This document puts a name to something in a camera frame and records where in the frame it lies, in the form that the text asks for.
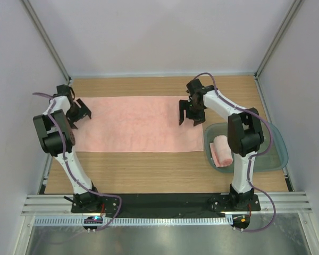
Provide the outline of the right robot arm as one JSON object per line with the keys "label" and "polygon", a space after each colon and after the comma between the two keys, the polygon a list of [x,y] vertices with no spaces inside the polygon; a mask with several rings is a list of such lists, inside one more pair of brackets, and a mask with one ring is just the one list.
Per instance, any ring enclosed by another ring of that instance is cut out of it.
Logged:
{"label": "right robot arm", "polygon": [[194,126],[206,121],[205,109],[211,109],[226,120],[227,143],[234,155],[233,180],[229,205],[242,210],[253,200],[254,154],[264,142],[261,119],[255,108],[245,109],[225,97],[213,85],[203,86],[198,78],[188,82],[189,99],[179,100],[179,124],[193,120]]}

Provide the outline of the plain pink towel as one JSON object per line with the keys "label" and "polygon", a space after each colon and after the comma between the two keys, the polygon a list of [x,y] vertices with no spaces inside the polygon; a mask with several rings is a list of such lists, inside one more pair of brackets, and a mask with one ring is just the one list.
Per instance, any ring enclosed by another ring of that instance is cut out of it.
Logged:
{"label": "plain pink towel", "polygon": [[79,152],[204,150],[202,126],[179,124],[181,96],[85,97],[91,110],[74,130]]}

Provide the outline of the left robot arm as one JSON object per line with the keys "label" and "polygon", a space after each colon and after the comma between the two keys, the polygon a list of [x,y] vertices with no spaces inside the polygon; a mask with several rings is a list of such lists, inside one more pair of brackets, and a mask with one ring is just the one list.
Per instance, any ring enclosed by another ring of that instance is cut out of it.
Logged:
{"label": "left robot arm", "polygon": [[73,212],[99,211],[102,200],[79,162],[73,133],[76,122],[91,118],[91,110],[81,99],[75,98],[73,88],[66,84],[57,86],[53,95],[41,92],[34,95],[49,99],[49,106],[33,117],[33,124],[42,150],[60,163],[72,184],[73,198],[64,198],[72,202]]}

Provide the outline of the pink bunny towel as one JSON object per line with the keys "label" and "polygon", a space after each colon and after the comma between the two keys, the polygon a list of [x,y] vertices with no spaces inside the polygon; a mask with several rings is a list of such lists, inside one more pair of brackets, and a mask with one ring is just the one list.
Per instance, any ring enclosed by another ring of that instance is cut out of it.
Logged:
{"label": "pink bunny towel", "polygon": [[232,151],[225,135],[215,137],[209,146],[212,160],[216,167],[228,167],[233,163]]}

